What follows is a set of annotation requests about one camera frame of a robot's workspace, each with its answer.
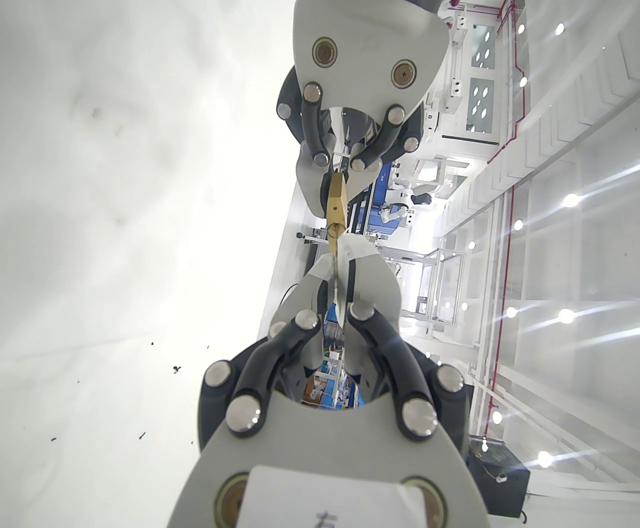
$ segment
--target black box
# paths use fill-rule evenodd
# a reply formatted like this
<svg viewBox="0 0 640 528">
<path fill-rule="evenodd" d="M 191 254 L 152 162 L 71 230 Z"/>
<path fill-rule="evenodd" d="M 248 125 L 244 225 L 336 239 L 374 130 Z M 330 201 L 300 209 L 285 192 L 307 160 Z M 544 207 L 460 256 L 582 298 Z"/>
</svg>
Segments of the black box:
<svg viewBox="0 0 640 528">
<path fill-rule="evenodd" d="M 470 437 L 467 466 L 476 481 L 487 511 L 491 515 L 520 517 L 531 472 L 509 451 L 504 442 Z"/>
</svg>

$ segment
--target red pipe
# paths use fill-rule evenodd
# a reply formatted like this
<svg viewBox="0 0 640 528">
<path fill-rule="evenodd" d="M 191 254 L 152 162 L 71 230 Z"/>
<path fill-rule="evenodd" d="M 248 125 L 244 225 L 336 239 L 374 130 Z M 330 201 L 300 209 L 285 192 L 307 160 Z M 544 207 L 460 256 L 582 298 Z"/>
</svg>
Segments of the red pipe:
<svg viewBox="0 0 640 528">
<path fill-rule="evenodd" d="M 500 26 L 498 27 L 498 31 L 496 32 L 496 35 L 499 35 L 500 32 L 502 31 L 502 27 L 504 26 L 505 22 L 507 20 L 509 20 L 509 14 L 515 10 L 515 4 L 511 3 L 509 4 L 509 7 L 507 8 L 507 12 L 504 14 L 504 17 L 500 18 Z"/>
<path fill-rule="evenodd" d="M 507 300 L 507 279 L 509 277 L 509 256 L 511 255 L 511 231 L 513 228 L 513 204 L 515 202 L 515 187 L 511 188 L 511 212 L 509 213 L 509 234 L 507 235 L 507 257 L 504 263 L 504 281 L 502 283 L 502 306 L 500 308 L 500 324 L 498 325 L 498 344 L 495 348 L 495 361 L 493 363 L 493 380 L 491 392 L 495 391 L 495 380 L 498 377 L 498 364 L 500 360 L 500 345 L 502 344 L 502 324 L 504 322 L 504 305 Z M 489 430 L 489 418 L 493 409 L 493 395 L 489 398 L 489 410 L 486 413 L 486 424 L 484 425 L 484 435 Z"/>
<path fill-rule="evenodd" d="M 514 42 L 514 63 L 515 63 L 514 66 L 520 72 L 520 74 L 524 77 L 524 71 L 522 70 L 522 68 L 520 68 L 520 66 L 518 66 L 518 31 L 516 30 L 516 11 L 515 11 L 514 1 L 511 2 L 511 5 L 507 9 L 507 11 L 511 13 L 511 19 L 513 21 L 513 42 Z M 511 135 L 510 139 L 503 146 L 501 146 L 500 150 L 498 150 L 498 152 L 496 152 L 489 161 L 486 162 L 487 165 L 489 165 L 495 158 L 497 158 L 498 155 L 505 148 L 507 148 L 513 140 L 515 140 L 518 137 L 518 125 L 520 125 L 520 123 L 526 116 L 526 105 L 527 105 L 527 92 L 524 90 L 524 88 L 522 88 L 522 117 L 513 124 L 513 134 Z"/>
<path fill-rule="evenodd" d="M 502 5 L 500 6 L 500 11 L 498 11 L 498 18 L 501 19 L 502 18 L 502 10 L 504 9 L 504 5 L 507 3 L 507 0 L 504 0 L 502 2 Z"/>
</svg>

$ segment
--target screw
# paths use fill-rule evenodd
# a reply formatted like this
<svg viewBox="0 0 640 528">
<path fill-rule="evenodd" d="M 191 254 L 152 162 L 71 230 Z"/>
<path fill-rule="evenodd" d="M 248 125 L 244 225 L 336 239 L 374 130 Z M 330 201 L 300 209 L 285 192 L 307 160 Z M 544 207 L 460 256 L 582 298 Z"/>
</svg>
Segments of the screw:
<svg viewBox="0 0 640 528">
<path fill-rule="evenodd" d="M 370 170 L 372 172 L 380 172 L 380 170 L 382 170 L 382 160 L 378 158 L 367 167 L 367 170 Z"/>
<path fill-rule="evenodd" d="M 374 307 L 364 301 L 351 303 L 349 311 L 351 312 L 351 317 L 357 321 L 368 321 L 376 313 Z"/>
<path fill-rule="evenodd" d="M 351 160 L 351 168 L 356 172 L 362 172 L 366 169 L 364 162 L 359 158 Z"/>
<path fill-rule="evenodd" d="M 225 528 L 236 526 L 244 499 L 249 475 L 239 473 L 228 479 L 218 491 L 214 502 L 215 525 Z"/>
<path fill-rule="evenodd" d="M 404 141 L 404 151 L 405 152 L 415 152 L 416 150 L 418 150 L 418 147 L 420 146 L 420 141 L 418 141 L 418 138 L 406 138 Z"/>
<path fill-rule="evenodd" d="M 300 310 L 294 321 L 302 330 L 312 330 L 318 324 L 318 316 L 313 310 Z"/>
<path fill-rule="evenodd" d="M 204 373 L 204 382 L 210 387 L 219 387 L 229 379 L 231 366 L 226 361 L 216 361 Z"/>
<path fill-rule="evenodd" d="M 285 103 L 281 102 L 276 108 L 276 112 L 278 113 L 278 117 L 280 119 L 286 120 L 291 117 L 291 107 Z"/>
<path fill-rule="evenodd" d="M 418 436 L 431 436 L 438 427 L 433 405 L 422 398 L 411 398 L 402 405 L 402 420 L 407 429 Z"/>
<path fill-rule="evenodd" d="M 316 40 L 313 47 L 314 62 L 321 68 L 328 68 L 335 63 L 338 50 L 335 42 L 330 38 L 322 37 Z"/>
<path fill-rule="evenodd" d="M 436 377 L 442 388 L 448 392 L 458 392 L 465 384 L 460 371 L 451 365 L 441 366 L 436 372 Z"/>
<path fill-rule="evenodd" d="M 322 90 L 320 90 L 320 86 L 318 86 L 317 84 L 309 83 L 305 86 L 303 95 L 305 96 L 305 101 L 315 103 L 320 100 L 320 96 L 322 96 Z"/>
<path fill-rule="evenodd" d="M 394 66 L 391 73 L 391 81 L 396 88 L 409 88 L 415 80 L 415 65 L 408 60 L 403 60 Z"/>
<path fill-rule="evenodd" d="M 400 125 L 402 121 L 404 121 L 404 108 L 401 106 L 394 106 L 391 110 L 389 110 L 387 114 L 387 119 L 392 125 Z"/>
<path fill-rule="evenodd" d="M 318 165 L 318 167 L 326 167 L 329 165 L 329 156 L 324 152 L 320 152 L 314 156 L 314 163 Z"/>
<path fill-rule="evenodd" d="M 225 420 L 227 427 L 235 433 L 253 429 L 260 419 L 260 403 L 250 394 L 243 394 L 231 400 Z"/>
</svg>

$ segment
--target white label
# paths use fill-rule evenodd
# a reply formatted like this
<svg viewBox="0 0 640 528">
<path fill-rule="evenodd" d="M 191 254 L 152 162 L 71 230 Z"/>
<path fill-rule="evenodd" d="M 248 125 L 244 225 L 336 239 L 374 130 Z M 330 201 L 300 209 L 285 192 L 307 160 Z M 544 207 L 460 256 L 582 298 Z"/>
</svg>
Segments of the white label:
<svg viewBox="0 0 640 528">
<path fill-rule="evenodd" d="M 417 488 L 256 466 L 237 528 L 427 528 Z"/>
</svg>

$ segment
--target brass connector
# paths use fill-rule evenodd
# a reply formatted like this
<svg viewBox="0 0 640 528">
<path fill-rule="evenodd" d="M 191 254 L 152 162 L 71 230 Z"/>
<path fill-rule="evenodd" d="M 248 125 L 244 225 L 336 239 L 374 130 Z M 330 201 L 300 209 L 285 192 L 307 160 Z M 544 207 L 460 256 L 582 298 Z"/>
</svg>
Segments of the brass connector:
<svg viewBox="0 0 640 528">
<path fill-rule="evenodd" d="M 326 203 L 326 232 L 332 254 L 338 250 L 338 237 L 347 230 L 347 185 L 344 174 L 331 174 L 329 198 Z"/>
</svg>

